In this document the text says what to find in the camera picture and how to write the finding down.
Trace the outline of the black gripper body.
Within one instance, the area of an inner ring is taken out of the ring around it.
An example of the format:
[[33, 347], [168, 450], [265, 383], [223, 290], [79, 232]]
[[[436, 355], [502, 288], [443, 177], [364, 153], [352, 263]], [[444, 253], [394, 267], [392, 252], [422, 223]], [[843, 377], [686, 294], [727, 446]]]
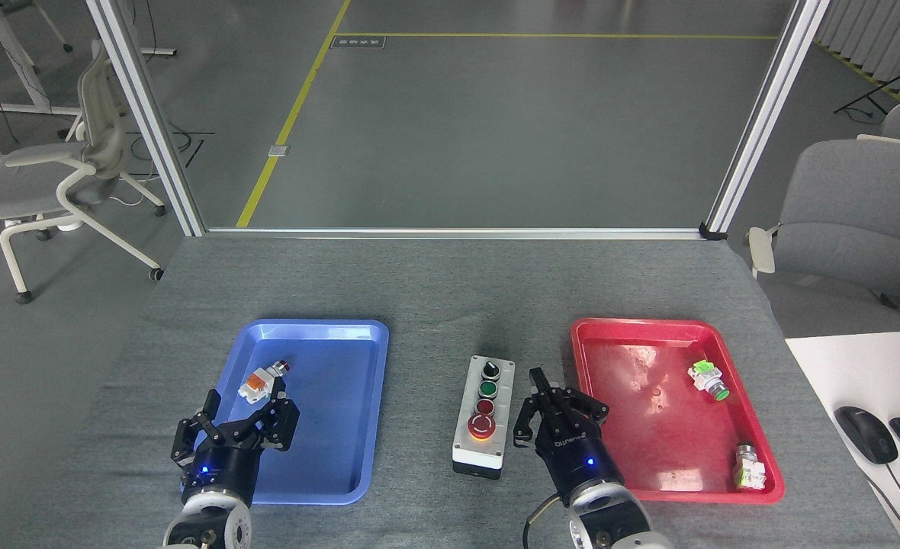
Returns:
[[541, 428], [535, 438], [535, 451], [545, 462], [565, 506], [583, 483], [623, 483], [623, 475], [603, 444], [599, 429], [557, 435], [550, 428]]
[[191, 466], [184, 469], [182, 502], [207, 491], [223, 491], [251, 506], [261, 455], [261, 446], [240, 448], [203, 441], [195, 449]]

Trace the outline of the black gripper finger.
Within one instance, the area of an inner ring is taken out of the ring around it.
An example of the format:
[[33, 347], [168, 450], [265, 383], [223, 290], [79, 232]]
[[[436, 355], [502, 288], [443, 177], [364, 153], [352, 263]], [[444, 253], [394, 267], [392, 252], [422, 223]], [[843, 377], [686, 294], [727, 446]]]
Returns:
[[530, 369], [529, 376], [535, 390], [532, 396], [523, 400], [514, 423], [513, 445], [517, 448], [526, 448], [526, 442], [532, 440], [530, 422], [536, 413], [542, 415], [539, 435], [548, 433], [552, 438], [557, 438], [566, 432], [561, 411], [561, 390], [552, 388], [541, 368]]
[[600, 433], [609, 407], [575, 388], [554, 389], [554, 433]]
[[288, 451], [299, 422], [300, 410], [293, 400], [275, 397], [245, 419], [227, 423], [237, 448]]
[[215, 423], [221, 396], [209, 389], [201, 409], [178, 422], [171, 459], [180, 467], [217, 467], [230, 442], [230, 429]]

